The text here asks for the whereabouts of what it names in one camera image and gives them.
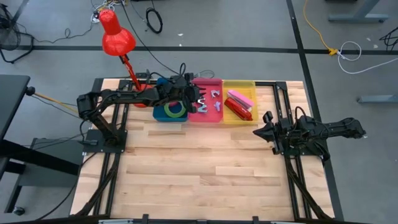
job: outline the mounting plate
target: mounting plate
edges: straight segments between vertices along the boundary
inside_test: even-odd
[[[120,142],[117,146],[105,146],[105,138],[103,137],[101,131],[97,129],[88,130],[87,141],[97,141],[97,144],[88,145],[84,144],[83,152],[110,152],[110,153],[123,153],[126,148],[127,130],[121,135]]]

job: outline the blue bin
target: blue bin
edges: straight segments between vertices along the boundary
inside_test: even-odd
[[[167,82],[167,80],[165,80],[164,78],[158,78],[156,84],[158,85],[165,82]],[[181,111],[181,104],[178,103],[175,106],[171,106],[170,111],[173,113],[178,113],[179,111]],[[167,116],[166,112],[164,111],[164,106],[155,106],[153,116],[157,121],[161,122],[185,122],[188,119],[188,112],[185,112],[184,115],[179,118],[171,118]]]

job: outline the white cable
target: white cable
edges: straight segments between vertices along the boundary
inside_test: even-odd
[[[359,55],[358,55],[358,57],[352,58],[352,59],[351,59],[351,58],[347,58],[347,57],[345,57],[345,56],[343,55],[343,48],[344,48],[344,46],[345,46],[346,44],[348,44],[348,43],[351,43],[351,44],[354,44],[354,45],[358,46],[358,48],[359,48]],[[338,65],[340,66],[340,68],[342,69],[342,71],[344,71],[344,72],[347,73],[347,74],[351,74],[351,75],[363,73],[363,72],[366,72],[366,71],[368,71],[368,70],[370,70],[370,69],[377,68],[377,67],[380,67],[380,66],[382,66],[382,65],[387,65],[388,63],[391,63],[391,62],[393,62],[393,61],[398,60],[398,58],[394,58],[394,59],[392,59],[392,60],[390,60],[390,61],[388,61],[388,62],[384,62],[384,63],[381,63],[381,64],[379,64],[379,65],[375,65],[375,66],[369,67],[369,68],[364,69],[364,70],[362,70],[362,71],[358,71],[358,72],[347,72],[345,69],[343,69],[343,66],[341,66],[340,58],[342,58],[342,59],[344,59],[344,60],[348,60],[348,61],[350,61],[350,62],[354,62],[354,61],[358,60],[358,59],[361,57],[361,54],[362,54],[362,48],[361,48],[361,46],[359,46],[359,44],[357,44],[356,42],[347,41],[347,42],[343,43],[343,45],[340,47],[340,51],[337,52],[337,54],[338,54],[338,58],[337,58]]]
[[[114,6],[120,5],[120,3],[116,3],[116,1],[117,0],[111,0],[111,2],[108,3],[108,0],[104,0],[104,2],[101,5],[99,5],[95,8],[94,12],[103,6],[104,6],[104,8],[114,11]],[[100,21],[98,19],[94,18],[94,12],[91,14],[90,21],[92,23],[99,23]]]

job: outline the red lamp shade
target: red lamp shade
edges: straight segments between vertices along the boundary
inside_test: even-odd
[[[122,56],[136,47],[136,40],[127,29],[120,26],[114,11],[102,10],[99,14],[99,21],[101,21],[105,30],[102,38],[102,48],[105,53],[112,56]]]

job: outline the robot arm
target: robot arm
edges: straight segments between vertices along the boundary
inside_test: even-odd
[[[79,117],[92,122],[103,134],[106,145],[116,145],[122,133],[113,128],[102,112],[111,105],[141,103],[146,106],[161,106],[172,101],[182,101],[189,113],[196,113],[193,103],[200,99],[201,89],[191,83],[192,73],[175,75],[167,82],[141,91],[103,90],[80,95],[77,99]]]

